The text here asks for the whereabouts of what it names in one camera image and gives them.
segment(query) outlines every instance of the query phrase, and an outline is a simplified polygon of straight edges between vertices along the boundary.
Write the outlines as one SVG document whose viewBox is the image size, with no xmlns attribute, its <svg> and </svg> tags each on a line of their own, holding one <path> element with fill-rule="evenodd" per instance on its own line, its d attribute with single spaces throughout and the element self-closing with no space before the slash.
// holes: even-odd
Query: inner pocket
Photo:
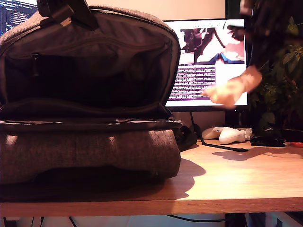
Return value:
<svg viewBox="0 0 303 227">
<path fill-rule="evenodd" d="M 162 77 L 164 53 L 161 43 L 86 43 L 20 58 L 6 56 L 8 100 L 56 98 L 103 108 L 148 105 L 159 95 L 150 85 Z"/>
</svg>

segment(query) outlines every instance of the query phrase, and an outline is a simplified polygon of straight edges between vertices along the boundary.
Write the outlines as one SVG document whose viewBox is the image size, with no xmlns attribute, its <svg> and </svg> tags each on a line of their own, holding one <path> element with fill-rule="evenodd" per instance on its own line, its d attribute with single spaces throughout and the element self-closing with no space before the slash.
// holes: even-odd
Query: second monitor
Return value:
<svg viewBox="0 0 303 227">
<path fill-rule="evenodd" d="M 177 34 L 181 57 L 175 86 L 166 107 L 171 111 L 205 111 L 218 106 L 201 91 L 239 76 L 246 69 L 245 39 L 238 41 L 228 25 L 244 26 L 243 19 L 165 21 Z M 248 104 L 244 93 L 237 106 Z"/>
</svg>

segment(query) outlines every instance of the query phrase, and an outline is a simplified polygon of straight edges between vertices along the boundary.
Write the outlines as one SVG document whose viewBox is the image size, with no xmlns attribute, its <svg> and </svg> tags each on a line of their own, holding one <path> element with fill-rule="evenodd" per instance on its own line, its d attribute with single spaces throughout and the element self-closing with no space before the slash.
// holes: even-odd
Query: gray backpack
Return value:
<svg viewBox="0 0 303 227">
<path fill-rule="evenodd" d="M 38 8 L 0 38 L 0 184 L 102 166 L 175 177 L 175 32 L 126 9 L 90 6 L 89 27 L 68 5 Z"/>
</svg>

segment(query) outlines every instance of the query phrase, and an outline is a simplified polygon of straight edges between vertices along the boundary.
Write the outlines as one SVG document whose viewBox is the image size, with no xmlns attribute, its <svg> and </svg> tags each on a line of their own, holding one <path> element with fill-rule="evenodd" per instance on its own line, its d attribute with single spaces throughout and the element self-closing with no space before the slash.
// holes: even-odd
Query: hand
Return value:
<svg viewBox="0 0 303 227">
<path fill-rule="evenodd" d="M 213 103 L 223 104 L 226 108 L 234 108 L 236 101 L 245 92 L 245 85 L 241 80 L 229 80 L 226 84 L 205 90 L 202 95 L 209 96 Z"/>
<path fill-rule="evenodd" d="M 262 74 L 256 66 L 249 66 L 240 76 L 229 80 L 226 84 L 205 90 L 202 95 L 209 96 L 213 103 L 223 104 L 226 108 L 234 108 L 244 92 L 256 88 L 262 80 Z"/>
</svg>

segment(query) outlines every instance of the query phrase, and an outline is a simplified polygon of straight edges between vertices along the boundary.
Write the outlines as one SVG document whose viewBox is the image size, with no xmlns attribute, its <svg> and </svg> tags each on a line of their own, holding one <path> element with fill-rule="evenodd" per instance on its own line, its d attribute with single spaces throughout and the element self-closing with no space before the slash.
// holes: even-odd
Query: backpack compartment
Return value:
<svg viewBox="0 0 303 227">
<path fill-rule="evenodd" d="M 119 117 L 134 108 L 164 106 L 176 76 L 175 37 L 138 19 L 95 15 L 99 28 L 93 32 L 53 24 L 10 46 L 1 59 L 1 102 L 42 98 L 107 113 L 120 108 Z"/>
</svg>

